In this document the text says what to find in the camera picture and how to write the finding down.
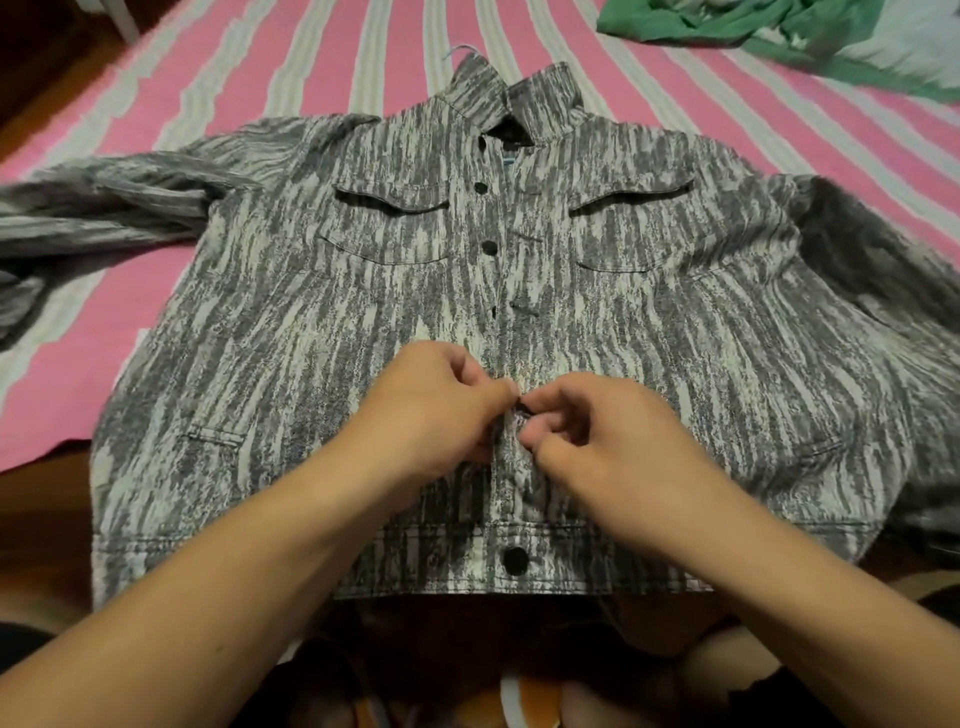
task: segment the bedsheet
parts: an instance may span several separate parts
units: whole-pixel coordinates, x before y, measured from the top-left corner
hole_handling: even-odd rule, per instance
[[[585,106],[704,133],[766,173],[839,181],[960,263],[960,108],[807,76],[738,50],[594,32],[603,0],[182,0],[0,179],[69,158],[171,149],[261,116],[390,114],[445,86],[468,43],[510,81],[570,63]],[[0,471],[88,439],[193,254],[64,263],[0,352]]]

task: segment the black button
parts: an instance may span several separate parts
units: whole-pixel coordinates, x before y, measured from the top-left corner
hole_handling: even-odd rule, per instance
[[[530,566],[530,557],[519,546],[512,546],[503,552],[503,568],[511,576],[522,576]]]

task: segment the gray patterned jacket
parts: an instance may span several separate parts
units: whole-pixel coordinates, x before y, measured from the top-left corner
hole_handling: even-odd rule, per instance
[[[332,437],[420,338],[523,389],[571,370],[644,382],[847,559],[892,511],[960,532],[952,269],[827,180],[587,113],[564,64],[507,86],[473,55],[387,119],[266,119],[0,199],[0,258],[200,236],[96,435],[98,602]],[[338,596],[697,588],[584,524],[522,421],[490,468],[384,528]]]

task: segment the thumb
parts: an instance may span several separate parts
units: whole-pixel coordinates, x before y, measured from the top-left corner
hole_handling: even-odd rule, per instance
[[[484,425],[502,415],[520,398],[520,389],[512,379],[488,379],[474,384],[470,389],[479,403]]]
[[[551,432],[544,435],[534,449],[534,461],[537,467],[565,488],[571,488],[572,481],[580,469],[580,448],[568,443],[560,435]]]

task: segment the pocket flap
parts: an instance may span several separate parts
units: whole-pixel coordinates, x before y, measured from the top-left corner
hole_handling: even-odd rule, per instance
[[[371,197],[401,212],[428,212],[449,201],[449,184],[403,184],[389,180],[340,179],[333,188],[348,195]]]
[[[685,169],[646,172],[631,177],[586,180],[567,195],[567,210],[576,212],[611,195],[669,195],[689,187],[693,175]]]

